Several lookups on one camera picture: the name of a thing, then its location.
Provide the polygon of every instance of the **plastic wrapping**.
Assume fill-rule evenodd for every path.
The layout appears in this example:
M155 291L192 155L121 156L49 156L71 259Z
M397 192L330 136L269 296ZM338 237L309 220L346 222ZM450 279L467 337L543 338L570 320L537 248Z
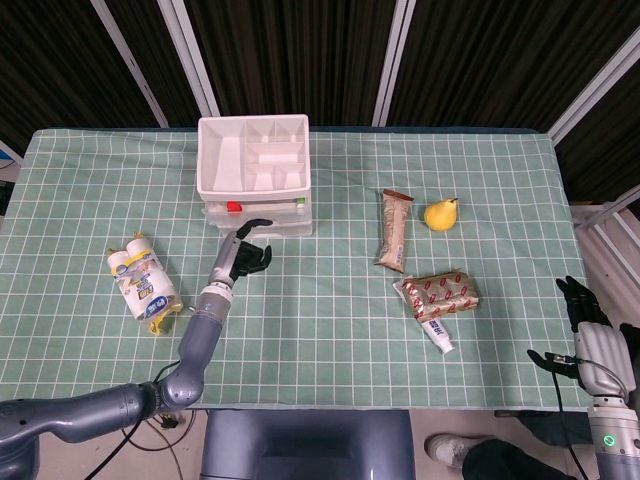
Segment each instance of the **plastic wrapping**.
M107 263L133 317L148 321L154 335L170 330L165 316L182 310L182 300L151 243L136 234L125 250L110 251Z

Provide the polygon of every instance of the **robot finger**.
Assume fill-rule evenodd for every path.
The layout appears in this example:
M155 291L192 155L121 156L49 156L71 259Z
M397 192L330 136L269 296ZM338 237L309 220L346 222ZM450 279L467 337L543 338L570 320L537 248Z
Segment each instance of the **robot finger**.
M567 277L567 284L570 286L574 295L579 299L580 308L583 312L583 321L599 323L609 327L611 326L611 322L609 322L607 316L600 309L598 299L591 290L573 277Z
M573 380L580 379L580 373L578 371L577 365L567 365L564 363L556 363L547 358L543 358L535 350L527 350L527 355L536 364L536 366L546 370L551 373L555 370L558 375L564 375L565 377L571 378Z
M571 322L571 331L578 331L578 324L585 320L584 311L578 297L574 294L572 286L560 278L556 278L556 285L560 291L564 294L564 299L567 302L567 314L569 321Z

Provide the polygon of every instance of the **red object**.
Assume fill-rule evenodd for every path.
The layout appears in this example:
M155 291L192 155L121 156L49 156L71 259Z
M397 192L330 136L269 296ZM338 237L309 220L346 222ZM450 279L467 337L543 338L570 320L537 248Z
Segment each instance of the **red object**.
M227 202L227 211L229 213L240 213L242 212L242 205L238 202Z

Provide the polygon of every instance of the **wafer package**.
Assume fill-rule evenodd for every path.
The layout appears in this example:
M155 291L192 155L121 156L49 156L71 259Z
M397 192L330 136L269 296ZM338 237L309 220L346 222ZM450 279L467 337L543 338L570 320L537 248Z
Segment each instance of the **wafer package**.
M382 191L384 243L376 265L404 272L404 223L413 198L393 190Z
M478 293L463 272L450 272L435 277L405 278L402 295L419 322L478 306Z

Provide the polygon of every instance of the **green grid tablecloth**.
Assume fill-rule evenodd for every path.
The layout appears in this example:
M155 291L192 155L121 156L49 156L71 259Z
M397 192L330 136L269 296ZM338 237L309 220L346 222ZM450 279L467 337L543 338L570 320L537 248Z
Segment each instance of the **green grid tablecloth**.
M553 407L527 348L573 351L554 278L583 267L546 135L312 133L314 234L270 241L266 273L238 281L206 371L204 405ZM0 236L0 398L78 395L153 378L177 359L188 312L153 337L105 261L135 231L186 304L220 242L194 185L196 134L37 132ZM444 318L442 356L375 266L383 188L415 197L407 275L455 268L480 306ZM460 199L446 233L425 203ZM569 381L568 406L588 398Z

